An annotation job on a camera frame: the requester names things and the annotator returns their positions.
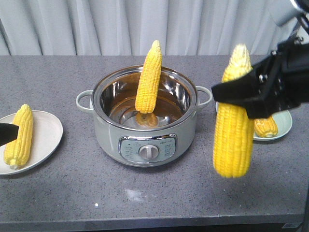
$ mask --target pot base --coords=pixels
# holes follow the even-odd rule
[[[115,105],[109,117],[115,122],[135,129],[152,129],[168,125],[179,119],[184,112],[174,102],[158,97],[152,113],[141,114],[135,109],[135,96]]]

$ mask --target speckled stone countertop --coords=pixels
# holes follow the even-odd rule
[[[252,62],[262,57],[252,56]],[[221,81],[228,60],[229,56],[174,56],[164,57],[163,65],[210,88]],[[286,136],[254,142],[252,165],[242,178],[224,179],[212,166],[214,101],[198,113],[192,145],[169,164],[130,167],[103,152],[92,117],[77,109],[75,98],[108,73],[143,61],[144,57],[1,57],[0,118],[28,103],[33,110],[57,116],[63,137],[39,166],[0,176],[0,231],[301,222],[309,177],[306,104],[291,110],[293,126]]]

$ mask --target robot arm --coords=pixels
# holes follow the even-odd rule
[[[215,101],[244,107],[249,118],[267,118],[309,102],[309,44],[299,38],[278,44],[247,75],[213,86],[212,93]]]

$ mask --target yellow corn cob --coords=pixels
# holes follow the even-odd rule
[[[142,114],[152,113],[155,109],[161,66],[162,53],[160,42],[155,40],[144,62],[135,100],[135,108]]]
[[[237,79],[252,69],[244,44],[238,44],[226,68],[222,82]],[[253,120],[247,111],[236,105],[219,103],[214,136],[213,165],[224,177],[241,177],[251,162]]]
[[[278,134],[278,126],[272,116],[254,120],[254,131],[259,137],[274,137]]]
[[[12,169],[17,169],[26,164],[30,155],[33,130],[33,116],[30,106],[22,105],[12,123],[19,126],[18,136],[16,140],[6,145],[3,158],[4,162]]]

